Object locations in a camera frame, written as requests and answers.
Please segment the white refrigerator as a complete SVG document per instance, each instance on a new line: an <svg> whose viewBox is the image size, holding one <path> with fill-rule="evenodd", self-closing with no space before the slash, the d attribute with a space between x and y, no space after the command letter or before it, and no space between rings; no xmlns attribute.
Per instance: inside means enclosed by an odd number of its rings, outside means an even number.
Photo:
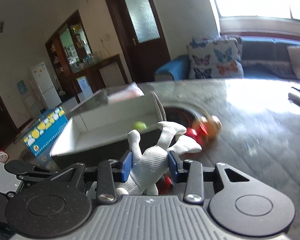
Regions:
<svg viewBox="0 0 300 240"><path fill-rule="evenodd" d="M44 62L30 69L30 77L45 109L55 108L62 103Z"/></svg>

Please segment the red balloon toy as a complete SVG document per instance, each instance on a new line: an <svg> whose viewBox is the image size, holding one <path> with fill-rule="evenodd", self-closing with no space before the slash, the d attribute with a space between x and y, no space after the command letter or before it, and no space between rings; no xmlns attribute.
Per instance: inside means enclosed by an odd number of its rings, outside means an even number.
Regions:
<svg viewBox="0 0 300 240"><path fill-rule="evenodd" d="M185 135L191 137L200 145L209 141L207 126L202 123L196 124L194 127L188 127Z"/></svg>

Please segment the white cardboard box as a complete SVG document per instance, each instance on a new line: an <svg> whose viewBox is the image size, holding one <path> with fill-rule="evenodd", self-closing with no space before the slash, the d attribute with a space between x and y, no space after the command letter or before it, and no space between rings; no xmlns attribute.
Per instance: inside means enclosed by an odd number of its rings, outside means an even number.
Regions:
<svg viewBox="0 0 300 240"><path fill-rule="evenodd" d="M155 93L97 107L70 118L50 151L60 169L75 163L97 166L108 159L119 160L129 149L127 134L136 122L142 151L155 145L160 136L157 123L166 120L165 110Z"/></svg>

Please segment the butterfly print cushion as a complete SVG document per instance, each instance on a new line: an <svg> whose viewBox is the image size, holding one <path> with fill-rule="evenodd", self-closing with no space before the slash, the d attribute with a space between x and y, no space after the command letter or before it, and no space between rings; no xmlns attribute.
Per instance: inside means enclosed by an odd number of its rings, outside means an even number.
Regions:
<svg viewBox="0 0 300 240"><path fill-rule="evenodd" d="M187 45L190 79L243 78L243 41L240 37L218 37Z"/></svg>

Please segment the grey quilted star tablecloth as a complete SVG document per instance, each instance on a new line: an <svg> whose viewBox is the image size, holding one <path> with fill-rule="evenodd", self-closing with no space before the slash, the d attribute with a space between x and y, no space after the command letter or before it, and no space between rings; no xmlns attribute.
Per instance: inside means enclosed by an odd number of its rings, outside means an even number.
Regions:
<svg viewBox="0 0 300 240"><path fill-rule="evenodd" d="M221 161L291 198L296 217L289 231L300 239L300 107L288 99L293 82L259 79L142 83L160 101L195 105L217 115L220 136L196 159Z"/></svg>

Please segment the dark wooden door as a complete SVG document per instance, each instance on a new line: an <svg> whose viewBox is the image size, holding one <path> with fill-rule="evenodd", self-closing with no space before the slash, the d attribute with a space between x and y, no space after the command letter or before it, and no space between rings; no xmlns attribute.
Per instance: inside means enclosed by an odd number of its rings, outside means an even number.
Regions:
<svg viewBox="0 0 300 240"><path fill-rule="evenodd" d="M153 0L106 0L132 80L152 82L170 61Z"/></svg>

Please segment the blue yellow tissue box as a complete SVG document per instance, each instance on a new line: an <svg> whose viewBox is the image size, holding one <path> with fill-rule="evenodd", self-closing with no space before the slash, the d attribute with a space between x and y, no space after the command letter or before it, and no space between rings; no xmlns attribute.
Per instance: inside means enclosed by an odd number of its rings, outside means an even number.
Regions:
<svg viewBox="0 0 300 240"><path fill-rule="evenodd" d="M58 106L44 112L21 136L24 145L40 164L46 165L52 160L50 151L67 123L64 109Z"/></svg>

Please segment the pink tissue pack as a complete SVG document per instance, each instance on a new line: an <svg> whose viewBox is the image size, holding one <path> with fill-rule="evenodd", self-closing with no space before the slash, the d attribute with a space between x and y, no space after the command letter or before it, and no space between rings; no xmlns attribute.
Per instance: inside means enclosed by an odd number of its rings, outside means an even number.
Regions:
<svg viewBox="0 0 300 240"><path fill-rule="evenodd" d="M107 96L109 103L117 103L121 101L130 100L133 98L138 98L144 96L143 91L134 82L131 83L127 88Z"/></svg>

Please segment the dark wooden cabinet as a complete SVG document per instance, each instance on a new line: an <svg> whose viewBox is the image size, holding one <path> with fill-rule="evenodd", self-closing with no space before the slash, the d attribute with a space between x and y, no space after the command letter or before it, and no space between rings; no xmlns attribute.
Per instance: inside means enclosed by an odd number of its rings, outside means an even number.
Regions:
<svg viewBox="0 0 300 240"><path fill-rule="evenodd" d="M81 102L84 92L128 84L119 54L93 52L76 10L45 42L60 92Z"/></svg>

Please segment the round black induction cooker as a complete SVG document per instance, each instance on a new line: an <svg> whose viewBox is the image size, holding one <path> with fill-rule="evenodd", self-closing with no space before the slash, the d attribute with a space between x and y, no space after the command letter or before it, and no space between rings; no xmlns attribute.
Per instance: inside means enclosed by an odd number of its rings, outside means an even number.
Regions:
<svg viewBox="0 0 300 240"><path fill-rule="evenodd" d="M168 102L163 105L167 121L177 122L194 129L198 134L207 136L207 128L202 124L202 117L208 113L197 105L182 102Z"/></svg>

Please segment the water dispenser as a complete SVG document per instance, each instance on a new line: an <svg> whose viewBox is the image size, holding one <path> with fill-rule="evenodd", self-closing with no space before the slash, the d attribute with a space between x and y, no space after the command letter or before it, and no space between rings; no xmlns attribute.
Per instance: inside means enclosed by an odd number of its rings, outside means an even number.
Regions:
<svg viewBox="0 0 300 240"><path fill-rule="evenodd" d="M36 119L38 114L40 112L38 112L38 107L36 105L36 102L34 100L34 98L32 97L32 95L29 93L25 82L23 80L19 81L17 83L17 88L19 90L21 99L28 111L28 113L30 114L32 119Z"/></svg>

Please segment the big-head doll red dress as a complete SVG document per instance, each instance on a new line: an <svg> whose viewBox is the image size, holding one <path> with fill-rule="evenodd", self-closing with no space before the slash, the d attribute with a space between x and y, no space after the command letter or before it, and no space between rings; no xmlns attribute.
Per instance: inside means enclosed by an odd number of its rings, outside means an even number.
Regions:
<svg viewBox="0 0 300 240"><path fill-rule="evenodd" d="M174 183L171 180L171 178L167 175L163 175L157 182L156 186L158 188L158 193L159 194L170 194L173 187Z"/></svg>

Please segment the tan peanut squeeze toy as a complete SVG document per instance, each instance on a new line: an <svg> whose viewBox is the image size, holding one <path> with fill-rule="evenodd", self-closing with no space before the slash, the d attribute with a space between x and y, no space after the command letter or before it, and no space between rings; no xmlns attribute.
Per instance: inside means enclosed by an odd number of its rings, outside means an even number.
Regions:
<svg viewBox="0 0 300 240"><path fill-rule="evenodd" d="M222 124L219 118L215 115L208 117L200 116L194 120L192 128L194 128L202 137L213 139L220 133Z"/></svg>

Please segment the green balloon toy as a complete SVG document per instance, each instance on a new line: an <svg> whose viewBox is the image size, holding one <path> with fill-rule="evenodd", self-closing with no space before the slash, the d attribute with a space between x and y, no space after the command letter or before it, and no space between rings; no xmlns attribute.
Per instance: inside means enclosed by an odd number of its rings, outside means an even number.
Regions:
<svg viewBox="0 0 300 240"><path fill-rule="evenodd" d="M138 131L143 131L147 128L147 125L144 122L136 121L134 122L133 128Z"/></svg>

